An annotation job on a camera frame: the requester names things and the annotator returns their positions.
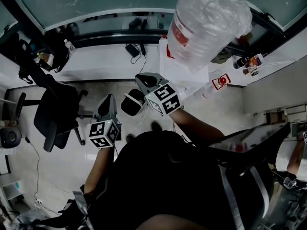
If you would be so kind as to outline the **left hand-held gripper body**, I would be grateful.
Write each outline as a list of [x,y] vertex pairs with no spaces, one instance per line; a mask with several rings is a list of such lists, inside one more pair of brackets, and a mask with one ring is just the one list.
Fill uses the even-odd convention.
[[116,141],[121,140],[121,125],[117,113],[106,116],[93,114],[87,126],[88,138],[99,150],[111,148]]

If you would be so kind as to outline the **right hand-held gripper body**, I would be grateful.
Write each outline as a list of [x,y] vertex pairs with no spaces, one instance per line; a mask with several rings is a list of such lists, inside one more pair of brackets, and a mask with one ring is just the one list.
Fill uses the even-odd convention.
[[146,80],[145,99],[152,110],[162,116],[169,115],[181,107],[181,99],[174,86],[168,80]]

